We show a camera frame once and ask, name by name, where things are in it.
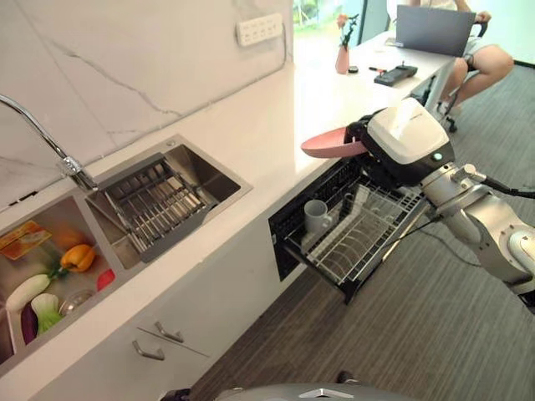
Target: eggplant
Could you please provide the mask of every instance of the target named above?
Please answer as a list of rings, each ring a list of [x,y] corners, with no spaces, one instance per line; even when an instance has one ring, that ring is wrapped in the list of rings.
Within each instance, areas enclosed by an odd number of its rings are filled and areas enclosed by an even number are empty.
[[[37,337],[39,329],[37,315],[32,309],[32,303],[28,302],[20,315],[20,326],[23,331],[24,343],[28,345]]]

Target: person's hand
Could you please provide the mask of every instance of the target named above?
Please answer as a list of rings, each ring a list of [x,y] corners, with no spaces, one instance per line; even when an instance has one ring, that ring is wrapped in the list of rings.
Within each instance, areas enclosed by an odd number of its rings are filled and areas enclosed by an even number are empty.
[[[492,18],[492,15],[488,11],[481,11],[476,15],[477,23],[488,23]]]
[[[348,22],[348,16],[346,14],[340,14],[338,18],[336,18],[336,24],[338,25],[339,29],[342,29],[345,23],[347,22]]]

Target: marble backsplash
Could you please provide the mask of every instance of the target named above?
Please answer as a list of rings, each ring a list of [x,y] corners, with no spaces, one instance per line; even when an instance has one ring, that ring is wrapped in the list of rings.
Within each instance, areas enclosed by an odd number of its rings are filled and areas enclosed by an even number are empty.
[[[269,13],[283,15],[286,46],[240,48],[236,23]],[[4,0],[0,94],[87,163],[277,69],[291,26],[290,0]],[[1,106],[0,135],[1,207],[59,173]]]

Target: metal pipe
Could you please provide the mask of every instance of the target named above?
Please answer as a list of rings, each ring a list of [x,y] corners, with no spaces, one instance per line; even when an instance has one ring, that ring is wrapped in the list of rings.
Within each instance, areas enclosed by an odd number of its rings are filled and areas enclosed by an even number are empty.
[[[52,148],[52,150],[61,158],[62,172],[68,175],[79,187],[84,190],[97,190],[97,185],[93,179],[85,172],[82,165],[72,156],[65,153],[63,149],[56,143],[51,134],[32,116],[32,114],[25,109],[21,104],[15,100],[0,94],[0,102],[8,106],[10,109],[19,113],[23,119],[33,128],[33,130],[44,140],[44,142]]]

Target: flower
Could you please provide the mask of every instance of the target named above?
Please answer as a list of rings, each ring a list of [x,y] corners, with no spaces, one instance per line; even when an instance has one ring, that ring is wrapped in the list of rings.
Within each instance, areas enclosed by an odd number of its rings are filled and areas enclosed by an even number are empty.
[[[342,29],[347,21],[348,16],[346,14],[340,14],[338,18],[336,18],[336,24],[338,25],[339,29]]]

